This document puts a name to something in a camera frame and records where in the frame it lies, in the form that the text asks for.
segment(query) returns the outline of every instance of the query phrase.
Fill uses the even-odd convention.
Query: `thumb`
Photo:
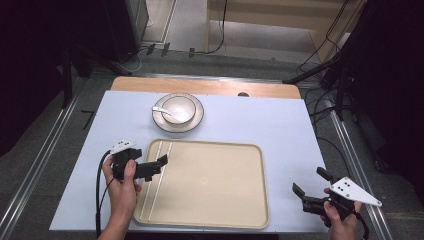
[[[136,162],[134,160],[129,160],[124,170],[124,183],[130,183],[133,185],[134,175],[136,170]]]

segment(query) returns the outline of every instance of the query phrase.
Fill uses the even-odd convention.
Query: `cable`
[[[348,176],[349,178],[351,178],[351,179],[352,179],[352,175],[350,174],[350,168],[349,168],[349,165],[347,165],[347,160],[346,160],[345,156],[343,155],[342,151],[340,151],[340,149],[336,146],[336,144],[334,144],[334,143],[333,143],[333,142],[331,142],[330,140],[328,140],[328,139],[326,139],[326,138],[323,138],[323,137],[317,137],[317,139],[318,139],[318,140],[322,140],[322,141],[325,141],[325,142],[329,143],[331,146],[333,146],[333,147],[337,150],[337,152],[338,152],[338,153],[340,154],[340,156],[342,157],[343,162],[344,162],[344,164],[345,164],[345,166],[346,166],[347,176]]]
[[[102,159],[100,160],[99,163],[99,168],[97,169],[97,179],[96,179],[96,233],[97,233],[97,238],[99,238],[100,234],[102,233],[101,231],[101,218],[100,218],[100,210],[101,210],[101,206],[100,206],[100,199],[99,199],[99,188],[100,188],[100,174],[102,172],[102,166],[103,163],[106,159],[106,157],[110,154],[110,150],[107,151]]]
[[[218,21],[218,26],[219,26],[219,31],[221,32],[221,35],[222,35],[222,39],[224,39],[224,30],[221,27],[221,21]],[[224,45],[224,52],[220,54],[221,56],[223,56],[225,52],[227,51],[227,45],[225,45],[224,41],[222,41],[222,43]]]
[[[112,180],[109,181],[109,183],[106,185],[105,190],[103,191],[103,196],[102,196],[102,200],[100,201],[99,210],[102,210],[103,199],[105,198],[106,192],[109,189],[109,186],[113,182],[113,180],[115,180],[115,176],[113,176]]]
[[[147,21],[147,25],[146,25],[146,27],[151,27],[151,26],[153,26],[153,20],[149,18],[149,20]]]
[[[323,112],[328,111],[328,110],[334,110],[334,109],[336,109],[336,107],[334,107],[334,106],[333,107],[324,108],[324,109],[320,110],[319,112],[309,113],[309,117],[312,117],[314,115],[318,115],[318,114],[323,113]]]
[[[171,53],[185,53],[185,54],[193,54],[193,55],[211,55],[211,56],[222,56],[222,54],[213,54],[213,53],[206,53],[206,52],[189,52],[184,50],[168,50],[168,52]]]
[[[228,3],[228,0],[225,0],[224,14],[222,16],[222,31],[221,31],[222,39],[221,39],[221,43],[213,51],[210,51],[210,52],[194,52],[194,53],[197,53],[197,54],[211,54],[211,53],[215,53],[216,51],[218,51],[219,49],[221,49],[222,45],[224,44],[224,38],[225,38],[225,35],[224,35],[224,33],[225,33],[225,30],[224,30],[225,25],[224,24],[225,24],[225,15],[227,14],[227,3]]]
[[[360,213],[356,212],[355,209],[346,208],[345,206],[339,204],[337,201],[333,201],[331,198],[329,198],[328,201],[331,203],[331,205],[336,206],[337,208],[342,208],[345,211],[355,215],[356,219],[358,219],[362,223],[362,226],[364,227],[364,234],[362,235],[362,239],[368,240],[370,229],[368,228],[367,223],[365,222],[364,218],[362,217]]]
[[[330,34],[331,32],[334,30],[335,26],[337,25],[338,21],[340,20],[341,15],[344,12],[344,9],[346,8],[347,3],[349,2],[349,0],[345,0],[342,7],[340,8],[339,12],[337,13],[336,18],[334,19],[334,21],[332,22],[332,24],[330,25],[329,29],[327,30],[327,33],[325,34],[325,39],[324,41],[321,43],[321,45],[311,54],[311,56],[309,56],[309,58],[307,58],[302,64],[300,64],[297,68],[296,68],[296,74],[298,74],[298,71],[303,71],[302,67],[304,65],[306,65],[306,63],[322,48],[322,46],[324,46],[324,43],[326,41],[329,41],[330,43],[332,43],[335,47],[336,47],[336,53],[340,52],[340,48],[339,46],[334,43],[330,38]],[[339,59],[341,58],[341,55],[339,54],[337,59],[334,62],[337,62]]]
[[[119,64],[119,63],[116,63],[116,64],[117,64],[119,67],[121,67],[122,69],[124,69],[125,71],[127,71],[127,72],[131,72],[131,73],[136,72],[136,71],[140,70],[141,65],[142,65],[142,64],[141,64],[140,54],[141,54],[143,51],[147,50],[147,49],[149,49],[149,48],[148,48],[148,47],[142,47],[142,48],[140,48],[140,51],[139,51],[139,52],[138,52],[138,54],[137,54],[139,65],[138,65],[138,67],[137,67],[135,70],[129,70],[129,69],[125,68],[124,66],[122,66],[122,65],[121,65],[121,64]]]
[[[317,65],[317,66],[318,66],[318,65],[320,65],[319,63],[313,63],[313,62],[311,62],[311,63],[307,63],[307,62],[303,62],[301,65],[299,65],[299,66],[297,66],[297,67],[296,67],[296,70],[295,70],[295,71],[296,71],[296,75],[297,75],[297,76],[299,76],[299,70],[300,70],[300,71],[302,71],[302,72],[305,72],[304,70],[302,70],[302,67],[303,67],[304,65],[306,65],[306,64],[315,64],[315,65]],[[316,79],[322,79],[321,72],[314,74],[314,75],[313,75],[313,77],[315,77]]]
[[[311,89],[309,89],[308,91],[306,91],[306,93],[305,93],[305,96],[303,97],[303,99],[305,100],[305,104],[306,104],[306,100],[307,100],[307,98],[308,98],[308,94],[310,93],[310,92],[312,92],[313,90],[317,90],[317,89],[322,89],[321,87],[316,87],[316,88],[311,88]]]
[[[325,119],[325,118],[327,118],[328,117],[328,115],[330,115],[330,113],[332,112],[333,110],[331,109],[331,111],[329,111],[329,109],[327,109],[318,119],[315,119],[315,121],[312,123],[313,125],[317,125],[318,124],[318,122],[319,121],[321,121],[321,120],[323,120],[323,119]]]
[[[331,89],[328,89],[321,97],[319,97],[318,98],[318,100],[316,101],[316,103],[315,103],[315,107],[314,107],[314,111],[313,111],[313,113],[316,113],[317,112],[317,109],[318,109],[318,104],[319,104],[319,102],[324,98],[324,96],[325,95],[327,95],[327,93],[329,93],[331,91]],[[315,136],[317,136],[318,135],[318,132],[317,132],[317,125],[316,125],[316,123],[317,123],[317,121],[316,121],[316,114],[314,114],[313,116],[312,116],[312,118],[313,118],[313,124],[312,124],[312,126],[313,126],[313,128],[314,128],[314,132],[315,132]]]
[[[326,98],[325,100],[327,100],[327,101],[329,101],[329,102],[331,102],[331,103],[335,104],[335,103],[334,103],[334,101],[333,101],[332,99]],[[306,106],[309,106],[310,104],[312,104],[312,103],[314,103],[314,102],[317,102],[317,101],[318,101],[318,99],[313,100],[313,101],[310,101],[310,102],[306,103]]]

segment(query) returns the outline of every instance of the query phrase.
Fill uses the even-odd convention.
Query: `tray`
[[[143,182],[134,212],[140,223],[261,229],[268,202],[261,149],[251,144],[157,139],[147,162],[168,154]]]

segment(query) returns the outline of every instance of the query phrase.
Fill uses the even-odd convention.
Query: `hand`
[[[324,189],[325,193],[330,193],[330,189]],[[362,203],[354,202],[355,211],[359,212],[361,210]],[[324,203],[324,210],[327,214],[327,217],[331,221],[331,228],[328,230],[328,239],[329,240],[354,240],[356,239],[356,226],[357,219],[356,216],[350,214],[343,221],[340,219],[339,212],[333,206],[331,206],[329,201]]]
[[[112,163],[113,157],[110,156],[102,166],[106,183],[110,183],[108,192],[111,215],[109,223],[99,239],[124,239],[134,215],[136,196],[141,191],[141,186],[134,182],[136,171],[134,160],[127,162],[123,181],[113,179]]]

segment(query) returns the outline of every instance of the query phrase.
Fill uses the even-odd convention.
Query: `gray floor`
[[[206,0],[176,2],[164,40],[164,43],[170,43],[170,50],[205,50],[206,4]],[[164,7],[163,13],[155,8],[154,16],[161,14],[168,14],[168,8]],[[221,42],[220,25],[220,21],[210,23],[209,51],[215,50]],[[314,51],[315,47],[306,29],[225,22],[225,42],[216,54],[302,63]],[[311,62],[320,61],[317,56],[313,56]]]
[[[191,0],[179,0],[177,3],[180,4],[186,1],[190,2]],[[173,16],[174,20],[178,18],[184,19],[183,16],[185,14],[181,16],[177,15],[177,10],[180,8],[182,9],[181,11],[187,11],[186,8],[177,5],[175,15]],[[171,46],[176,47],[176,50],[187,47],[195,47],[196,49],[201,48],[201,44],[203,44],[202,38],[189,39],[185,42],[187,45],[184,45],[184,41],[176,40],[177,33],[184,33],[184,31],[173,28],[171,25],[167,39],[175,39],[170,42]],[[236,36],[228,37],[228,39],[234,39],[235,42],[237,41]],[[231,45],[238,45],[246,47],[247,49],[255,48],[249,45],[250,43],[248,40],[243,40],[240,43],[226,43],[226,53],[232,53],[235,56],[197,55],[194,58],[188,58],[186,53],[169,52],[166,57],[161,57],[161,52],[156,50],[149,56],[146,56],[144,52],[140,54],[141,66],[139,58],[136,56],[123,65],[128,69],[136,69],[140,66],[140,69],[134,72],[135,76],[146,74],[178,74],[248,78],[254,79],[252,81],[259,82],[280,82],[281,80],[287,80],[296,76],[296,68],[299,66],[299,63],[306,60],[302,56],[313,52],[313,50],[311,50],[312,43],[307,37],[305,37],[303,41],[305,43],[304,46],[297,46],[299,42],[293,42],[292,48],[285,46],[286,48],[283,48],[282,51],[287,51],[289,54],[281,58],[277,55],[274,57],[268,56],[267,51],[263,51],[263,55],[259,53],[255,54],[255,56],[263,56],[262,58],[255,57],[256,59],[243,55],[244,51],[239,52],[240,55],[237,55],[237,48],[234,48],[234,53],[232,53],[231,51],[233,50],[230,49]],[[34,180],[36,185],[26,204],[24,202],[25,208],[22,213],[17,213],[18,220],[9,239],[95,238],[93,232],[49,231],[49,226],[60,201],[61,194],[65,189],[82,144],[89,131],[89,128],[87,130],[83,129],[89,116],[81,111],[95,111],[99,106],[104,91],[110,88],[113,79],[116,77],[116,75],[112,74],[108,69],[95,63],[93,63],[93,67],[95,71],[90,79],[79,79],[76,81],[75,86],[81,86],[82,89],[79,98],[75,103],[75,107],[63,132],[58,138],[46,162],[40,178]],[[299,85],[302,96],[305,97],[306,92],[310,90],[311,87],[316,86],[318,81],[317,79],[311,78],[307,81],[308,84],[303,83]],[[305,103],[311,103],[308,104],[310,111],[313,111],[313,101],[318,99],[322,93],[320,89],[308,93]],[[0,157],[0,209],[2,215],[6,213],[9,203],[15,193],[22,187],[21,184],[26,174],[30,170],[44,140],[47,138],[50,129],[60,114],[61,104],[62,95],[59,94],[30,126],[18,144],[9,153]],[[325,107],[326,105],[324,103],[320,103],[319,109]],[[396,174],[382,174],[375,170],[373,155],[366,145],[360,128],[352,121],[351,113],[348,110],[344,111],[344,114],[344,125],[355,147],[360,164],[371,184],[374,195],[383,202],[382,209],[392,234],[391,239],[422,239],[422,235],[424,234],[422,228],[424,223],[424,211],[423,206],[414,193],[413,187]],[[343,152],[343,146],[331,116],[324,118],[318,123],[317,132],[318,136],[330,140]],[[327,141],[318,140],[318,142],[327,169],[341,176],[348,174],[346,166],[337,149]],[[364,216],[368,215],[366,207],[363,208],[362,214]],[[370,239],[384,239],[378,236],[378,230],[376,230],[370,218],[367,217],[366,220],[371,230]],[[325,239],[325,234],[281,234],[279,237],[280,239]]]

